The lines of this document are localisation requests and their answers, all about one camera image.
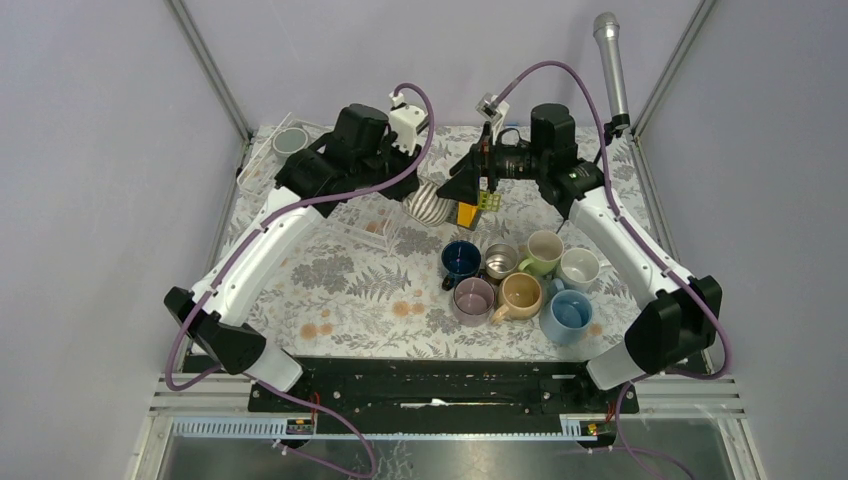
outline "light blue mug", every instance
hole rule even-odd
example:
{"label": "light blue mug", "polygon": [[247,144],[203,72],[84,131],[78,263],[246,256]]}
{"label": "light blue mug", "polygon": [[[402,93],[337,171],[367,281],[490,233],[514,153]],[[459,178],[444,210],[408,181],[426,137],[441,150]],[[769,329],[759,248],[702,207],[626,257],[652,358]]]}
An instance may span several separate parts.
{"label": "light blue mug", "polygon": [[542,308],[539,326],[554,343],[569,345],[583,338],[592,322],[592,302],[577,290],[568,290],[554,278],[550,285],[551,301]]}

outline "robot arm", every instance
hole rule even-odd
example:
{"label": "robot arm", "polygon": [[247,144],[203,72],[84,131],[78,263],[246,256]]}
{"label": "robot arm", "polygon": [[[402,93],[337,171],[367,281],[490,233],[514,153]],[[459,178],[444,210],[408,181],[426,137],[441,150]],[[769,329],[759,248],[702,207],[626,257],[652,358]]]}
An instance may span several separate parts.
{"label": "robot arm", "polygon": [[[332,132],[288,158],[257,217],[212,271],[190,291],[174,287],[165,297],[180,324],[202,305],[187,333],[228,373],[245,373],[283,392],[303,373],[245,320],[274,269],[339,202],[276,212],[302,199],[381,184],[409,167],[421,151],[417,137],[428,116],[402,94],[391,99],[388,116],[359,104],[344,108]],[[417,175],[408,175],[380,193],[400,201],[418,186]]]}
{"label": "robot arm", "polygon": [[609,258],[642,312],[619,345],[588,362],[588,375],[598,389],[609,390],[642,375],[658,373],[712,345],[715,327],[668,274],[673,271],[687,279],[716,315],[721,304],[718,283],[711,277],[694,278],[663,252],[638,227],[613,191],[621,216],[669,266],[669,271],[658,271],[614,216],[604,192],[604,172],[577,157],[575,124],[568,108],[539,105],[530,118],[530,140],[519,140],[515,145],[501,143],[485,124],[480,140],[454,165],[452,178],[437,194],[476,205],[480,177],[487,178],[492,192],[502,178],[535,180],[542,198],[583,230]]}

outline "pink mug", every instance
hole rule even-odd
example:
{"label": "pink mug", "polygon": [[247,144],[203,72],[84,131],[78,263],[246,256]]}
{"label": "pink mug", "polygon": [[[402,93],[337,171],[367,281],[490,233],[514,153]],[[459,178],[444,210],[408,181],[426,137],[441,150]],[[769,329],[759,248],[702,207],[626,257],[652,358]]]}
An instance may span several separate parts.
{"label": "pink mug", "polygon": [[486,323],[494,306],[495,289],[482,278],[466,278],[453,290],[453,315],[466,327],[477,327]]}

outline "small gray cup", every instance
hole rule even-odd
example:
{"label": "small gray cup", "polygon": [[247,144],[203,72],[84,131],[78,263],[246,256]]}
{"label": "small gray cup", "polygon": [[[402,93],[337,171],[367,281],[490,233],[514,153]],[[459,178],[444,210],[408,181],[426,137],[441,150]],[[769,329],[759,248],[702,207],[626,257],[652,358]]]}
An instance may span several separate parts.
{"label": "small gray cup", "polygon": [[496,243],[486,250],[486,275],[503,280],[518,266],[518,252],[505,243]]}

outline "silver microphone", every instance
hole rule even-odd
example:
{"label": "silver microphone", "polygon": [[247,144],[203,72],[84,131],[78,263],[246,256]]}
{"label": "silver microphone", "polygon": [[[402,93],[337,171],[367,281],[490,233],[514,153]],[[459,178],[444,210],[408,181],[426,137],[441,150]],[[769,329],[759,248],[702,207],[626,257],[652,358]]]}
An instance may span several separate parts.
{"label": "silver microphone", "polygon": [[595,41],[601,49],[604,80],[610,102],[612,125],[616,130],[630,126],[630,110],[627,108],[627,93],[624,91],[624,73],[621,71],[621,54],[618,51],[618,21],[615,15],[605,12],[595,18]]}

